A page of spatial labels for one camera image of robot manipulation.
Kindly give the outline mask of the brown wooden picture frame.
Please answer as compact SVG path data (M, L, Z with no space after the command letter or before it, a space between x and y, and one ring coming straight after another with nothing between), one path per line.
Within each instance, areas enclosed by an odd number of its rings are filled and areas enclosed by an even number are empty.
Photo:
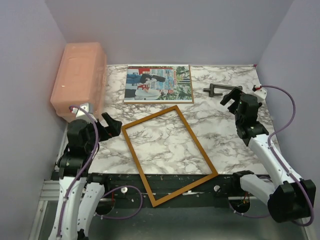
M125 124L121 128L152 207L158 207L218 176L218 172L177 105ZM153 193L147 178L151 169L162 174L195 173L198 163L208 175L175 188L163 197Z

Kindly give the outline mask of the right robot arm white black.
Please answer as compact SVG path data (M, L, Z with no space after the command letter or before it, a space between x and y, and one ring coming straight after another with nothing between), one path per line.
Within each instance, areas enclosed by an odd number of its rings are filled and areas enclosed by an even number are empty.
M220 102L224 106L233 100L227 109L235 116L237 135L255 153L270 177L267 183L250 170L235 172L230 191L236 196L254 195L267 206L277 223L309 218L304 224L307 227L315 218L316 185L289 165L275 147L272 134L258 121L259 108L267 95L265 89L264 85L253 87L253 93L247 94L234 87Z

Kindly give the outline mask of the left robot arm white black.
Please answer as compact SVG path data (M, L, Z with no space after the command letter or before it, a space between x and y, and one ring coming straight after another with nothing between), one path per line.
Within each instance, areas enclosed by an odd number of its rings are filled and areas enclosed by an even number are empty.
M89 227L101 198L111 185L107 177L89 173L99 143L117 137L122 122L102 114L107 126L95 118L75 119L67 126L67 145L58 160L59 197L50 240L87 240Z

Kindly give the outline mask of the photo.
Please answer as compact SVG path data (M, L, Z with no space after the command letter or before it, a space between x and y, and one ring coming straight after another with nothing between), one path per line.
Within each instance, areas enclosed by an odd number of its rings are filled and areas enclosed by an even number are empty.
M124 103L194 103L190 66L188 64L128 65Z

